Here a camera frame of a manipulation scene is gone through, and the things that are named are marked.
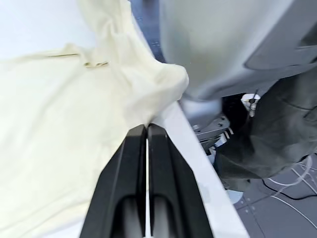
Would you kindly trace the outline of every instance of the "white cable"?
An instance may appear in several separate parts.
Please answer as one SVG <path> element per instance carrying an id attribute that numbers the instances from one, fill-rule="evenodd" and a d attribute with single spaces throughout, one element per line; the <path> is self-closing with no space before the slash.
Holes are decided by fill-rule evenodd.
<path id="1" fill-rule="evenodd" d="M 295 211 L 297 211 L 299 214 L 301 214 L 307 221 L 309 221 L 310 224 L 312 224 L 312 226 L 317 230 L 317 226 L 307 217 L 305 216 L 302 212 L 300 212 L 299 210 L 297 210 L 295 207 L 293 207 L 291 204 L 285 202 L 284 200 L 278 198 L 278 197 L 275 197 L 275 196 L 271 196 L 277 200 L 280 200 L 281 202 L 283 202 L 284 204 L 286 204 L 287 206 L 293 208 Z"/>
<path id="2" fill-rule="evenodd" d="M 313 184 L 314 184 L 314 185 L 315 185 L 315 187 L 317 188 L 317 183 L 316 183 L 316 181 L 315 181 L 314 177 L 313 177 L 310 173 L 308 173 L 308 176 L 309 176 L 309 177 L 311 177 Z"/>
<path id="3" fill-rule="evenodd" d="M 284 184 L 284 183 L 276 182 L 276 181 L 274 181 L 274 180 L 271 179 L 271 178 L 269 178 L 269 180 L 272 181 L 273 183 L 278 184 L 278 185 L 281 185 L 281 186 L 294 186 L 294 185 L 297 185 L 297 184 L 299 184 L 299 183 L 304 179 L 304 177 L 309 173 L 309 170 L 310 170 L 310 168 L 312 167 L 312 165 L 313 165 L 313 160 L 312 160 L 311 156 L 308 156 L 308 158 L 307 158 L 307 167 L 306 167 L 305 172 L 304 172 L 302 175 L 300 175 L 300 176 L 298 177 L 298 179 L 297 179 L 294 183 Z"/>
<path id="4" fill-rule="evenodd" d="M 306 165 L 303 165 L 302 163 L 300 163 L 300 165 L 303 166 L 303 167 L 307 167 Z M 317 171 L 317 169 L 315 169 L 315 168 L 311 168 L 311 170 Z"/>
<path id="5" fill-rule="evenodd" d="M 300 176 L 300 174 L 297 173 L 297 171 L 296 171 L 295 169 L 292 169 L 292 171 L 293 171 L 295 174 L 297 174 L 297 176 Z M 303 179 L 303 182 L 306 183 L 307 186 L 310 187 L 311 190 L 317 195 L 317 191 L 316 191 L 305 179 Z"/>

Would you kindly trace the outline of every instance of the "black fabric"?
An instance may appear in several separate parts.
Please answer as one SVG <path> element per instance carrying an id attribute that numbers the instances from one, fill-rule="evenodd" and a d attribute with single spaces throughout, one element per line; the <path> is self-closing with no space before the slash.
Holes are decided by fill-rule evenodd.
<path id="1" fill-rule="evenodd" d="M 316 149 L 317 68 L 262 96 L 255 116 L 217 149 L 217 171 L 226 188 L 244 191 L 249 179 L 274 176 Z"/>

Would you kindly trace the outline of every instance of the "white surface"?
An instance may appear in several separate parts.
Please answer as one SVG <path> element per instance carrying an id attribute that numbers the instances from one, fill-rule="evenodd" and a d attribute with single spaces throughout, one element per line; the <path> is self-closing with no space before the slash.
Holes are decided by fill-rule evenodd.
<path id="1" fill-rule="evenodd" d="M 3 0 L 0 2 L 0 59 L 60 48 L 68 42 L 93 47 L 95 37 L 81 17 L 76 0 Z M 215 171 L 177 103 L 156 122 L 194 171 L 216 238 L 246 238 L 247 232 Z M 78 237 L 82 221 L 65 225 L 47 238 Z"/>
<path id="2" fill-rule="evenodd" d="M 62 48 L 93 47 L 95 35 L 76 0 L 1 0 L 0 60 Z"/>
<path id="3" fill-rule="evenodd" d="M 154 123 L 166 129 L 193 170 L 214 237 L 249 237 L 179 105 L 173 103 Z"/>

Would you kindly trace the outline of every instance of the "cable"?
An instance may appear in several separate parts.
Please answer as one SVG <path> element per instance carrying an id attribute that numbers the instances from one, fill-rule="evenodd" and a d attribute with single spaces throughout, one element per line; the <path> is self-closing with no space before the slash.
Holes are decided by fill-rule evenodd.
<path id="1" fill-rule="evenodd" d="M 297 176 L 300 176 L 299 173 L 297 173 L 297 171 L 295 169 L 292 169 L 292 171 L 297 174 Z M 307 184 L 308 187 L 311 188 L 311 190 L 317 195 L 317 191 L 305 180 L 303 179 L 303 182 Z"/>
<path id="2" fill-rule="evenodd" d="M 303 164 L 301 164 L 301 166 L 303 166 L 303 167 L 307 167 L 306 165 L 303 165 Z M 315 171 L 317 171 L 317 169 L 314 169 L 314 168 L 311 168 L 311 170 L 315 170 Z"/>
<path id="3" fill-rule="evenodd" d="M 284 183 L 280 183 L 280 182 L 276 182 L 274 181 L 273 179 L 269 178 L 270 181 L 272 181 L 273 183 L 275 184 L 278 184 L 278 185 L 282 185 L 282 186 L 294 186 L 294 185 L 297 185 L 299 184 L 303 179 L 304 177 L 309 173 L 309 170 L 310 168 L 312 167 L 313 165 L 313 160 L 311 158 L 311 156 L 308 156 L 307 157 L 307 167 L 306 167 L 306 170 L 305 172 L 299 176 L 299 178 L 294 182 L 294 183 L 290 183 L 290 184 L 284 184 Z"/>
<path id="4" fill-rule="evenodd" d="M 314 184 L 315 187 L 317 188 L 317 183 L 316 183 L 314 177 L 313 177 L 310 173 L 308 173 L 308 175 L 309 175 L 309 177 L 311 177 L 313 184 Z"/>
<path id="5" fill-rule="evenodd" d="M 265 187 L 267 187 L 269 190 L 272 190 L 273 192 L 278 192 L 277 190 L 275 190 L 274 188 L 271 188 L 270 186 L 268 186 L 264 180 L 262 180 L 262 183 Z M 280 192 L 280 194 L 284 195 L 285 197 L 288 197 L 291 200 L 295 200 L 295 201 L 300 201 L 300 200 L 304 200 L 310 197 L 317 197 L 317 195 L 309 195 L 309 196 L 305 196 L 305 197 L 299 197 L 299 198 L 295 198 L 295 197 L 291 197 L 283 192 Z"/>
<path id="6" fill-rule="evenodd" d="M 295 211 L 297 211 L 299 214 L 301 214 L 307 221 L 309 221 L 309 223 L 317 230 L 317 226 L 307 217 L 305 216 L 302 212 L 300 212 L 299 210 L 297 210 L 295 207 L 293 207 L 291 204 L 285 202 L 284 200 L 278 198 L 278 197 L 275 197 L 275 196 L 271 196 L 277 200 L 280 200 L 281 202 L 283 202 L 284 204 L 286 204 L 287 206 L 293 208 Z"/>

